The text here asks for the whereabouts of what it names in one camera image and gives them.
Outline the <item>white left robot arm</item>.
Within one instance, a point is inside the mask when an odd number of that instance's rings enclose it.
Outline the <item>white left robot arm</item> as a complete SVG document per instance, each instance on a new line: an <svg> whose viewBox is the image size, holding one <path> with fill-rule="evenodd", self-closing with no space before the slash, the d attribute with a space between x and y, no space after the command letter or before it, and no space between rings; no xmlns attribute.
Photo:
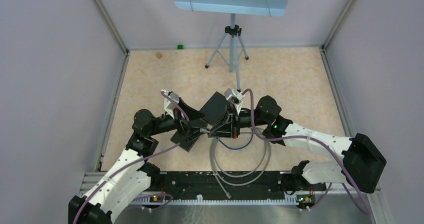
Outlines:
<svg viewBox="0 0 424 224"><path fill-rule="evenodd" d="M205 114L180 97L166 95L164 113L148 109L133 117L133 133L113 166L85 194L68 204L70 224L113 224L121 212L143 191L160 186L160 170L149 160L197 138L205 127L198 121Z"/></svg>

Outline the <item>black network switch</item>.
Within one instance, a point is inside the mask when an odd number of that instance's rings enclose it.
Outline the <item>black network switch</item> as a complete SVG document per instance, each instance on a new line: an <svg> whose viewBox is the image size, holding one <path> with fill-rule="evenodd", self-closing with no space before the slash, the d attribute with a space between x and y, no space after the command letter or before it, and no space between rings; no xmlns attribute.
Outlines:
<svg viewBox="0 0 424 224"><path fill-rule="evenodd" d="M225 96L216 91L199 110L204 114L202 119L209 125L213 125L225 112L228 104Z"/></svg>

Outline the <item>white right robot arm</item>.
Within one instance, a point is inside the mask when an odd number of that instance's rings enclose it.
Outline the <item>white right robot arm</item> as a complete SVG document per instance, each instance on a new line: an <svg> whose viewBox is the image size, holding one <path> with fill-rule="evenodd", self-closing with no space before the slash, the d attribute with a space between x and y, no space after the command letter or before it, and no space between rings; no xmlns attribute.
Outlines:
<svg viewBox="0 0 424 224"><path fill-rule="evenodd" d="M387 164L386 158L365 134L337 136L303 127L281 116L281 107L269 96L259 99L255 109L230 102L207 131L209 138L233 138L241 128L265 126L259 134L266 141L300 148L328 157L327 162L303 160L291 170L293 184L307 190L313 184L349 184L360 192L372 194Z"/></svg>

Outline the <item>black mat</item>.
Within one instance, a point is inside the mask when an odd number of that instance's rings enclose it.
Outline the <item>black mat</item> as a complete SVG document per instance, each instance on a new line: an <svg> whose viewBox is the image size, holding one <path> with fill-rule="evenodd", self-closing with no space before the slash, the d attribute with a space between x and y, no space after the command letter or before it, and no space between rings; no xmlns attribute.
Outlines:
<svg viewBox="0 0 424 224"><path fill-rule="evenodd" d="M185 150L186 152L190 152L201 135L202 133L198 130L191 131L188 136L184 136L182 133L176 132L170 140L174 144L179 144L181 149Z"/></svg>

